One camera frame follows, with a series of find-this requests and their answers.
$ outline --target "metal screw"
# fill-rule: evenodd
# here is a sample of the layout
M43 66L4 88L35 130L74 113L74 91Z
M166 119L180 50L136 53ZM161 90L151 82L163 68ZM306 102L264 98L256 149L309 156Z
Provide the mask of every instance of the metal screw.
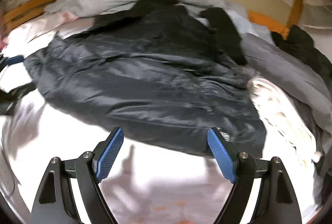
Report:
M240 152L240 158L242 159L247 159L248 158L248 153L247 152Z
M92 152L91 151L86 151L83 153L83 158L88 159L92 156Z
M273 157L273 161L274 161L275 163L280 163L280 162L281 162L281 159L278 158L278 157Z
M51 159L51 163L55 164L59 161L58 157L54 157L53 159Z

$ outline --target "textured blue pad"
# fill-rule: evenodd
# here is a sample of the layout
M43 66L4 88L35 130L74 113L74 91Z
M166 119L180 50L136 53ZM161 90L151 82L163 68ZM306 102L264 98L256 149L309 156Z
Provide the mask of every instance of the textured blue pad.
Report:
M10 65L14 65L14 64L17 64L17 63L21 63L24 61L24 57L23 56L14 56L14 57L9 57L6 59L6 64L8 66Z
M234 184L237 176L233 161L212 129L209 129L207 132L207 143L211 148L213 156L215 156L222 175Z
M112 141L107 146L105 152L98 161L96 178L100 183L103 179L107 178L113 166L115 158L120 151L123 144L124 134L122 129L119 129L114 135Z

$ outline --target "gray blanket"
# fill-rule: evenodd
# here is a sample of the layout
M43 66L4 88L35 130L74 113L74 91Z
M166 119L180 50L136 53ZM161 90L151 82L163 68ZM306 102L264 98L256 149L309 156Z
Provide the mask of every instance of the gray blanket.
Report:
M331 146L332 104L323 79L309 66L257 36L243 34L242 38L241 48L249 65L312 108L317 125L329 133L322 137L326 153Z

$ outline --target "bed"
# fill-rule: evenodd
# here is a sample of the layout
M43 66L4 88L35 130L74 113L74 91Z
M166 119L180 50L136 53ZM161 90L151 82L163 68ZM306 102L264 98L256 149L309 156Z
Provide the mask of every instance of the bed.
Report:
M45 17L41 16L44 7L54 1L56 0L23 0L15 3L19 6L5 4L7 12L3 23L6 32L10 33L31 19L42 21ZM272 19L283 30L299 22L303 7L303 0L229 1L243 5L252 22L264 24L265 18ZM41 23L47 23L47 17ZM89 27L90 23L89 18L82 18L59 28L59 25L53 25L52 29L57 28L69 36ZM16 53L27 56L47 46L54 37L54 32L39 32L36 36L38 37L28 40L29 48L16 45L14 50L7 51L5 55L13 56ZM5 91L31 81L21 63L8 67L1 75L0 85ZM76 158L82 152L92 150L99 141L107 137L108 132L52 108L37 91L25 96L16 111L11 120L4 120L3 123L2 141L6 155L3 165L7 165L11 176L9 179L1 178L7 182L7 189L1 191L7 194L5 196L10 196L9 204L20 219L29 223L34 195L49 160L54 156L62 160ZM273 156L279 156L284 160L298 197L303 223L310 223L320 210L318 193L322 181L316 174L308 176L303 173L298 167L294 149L275 129L264 123L268 134L263 158L270 160ZM83 223L88 224L89 218L84 210L77 182L72 179L71 183L80 218ZM250 222L259 186L260 181L256 179L241 223ZM100 185L107 204L120 224L212 223L231 187L232 184L222 176L214 159L187 155L130 139L125 139L111 174Z

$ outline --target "black puffer jacket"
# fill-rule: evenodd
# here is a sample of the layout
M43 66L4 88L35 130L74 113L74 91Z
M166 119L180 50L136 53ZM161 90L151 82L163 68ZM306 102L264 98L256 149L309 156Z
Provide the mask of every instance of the black puffer jacket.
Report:
M246 77L176 3L140 0L98 16L89 31L56 36L24 64L47 102L87 123L193 154L209 152L206 133L217 126L261 157L266 130Z

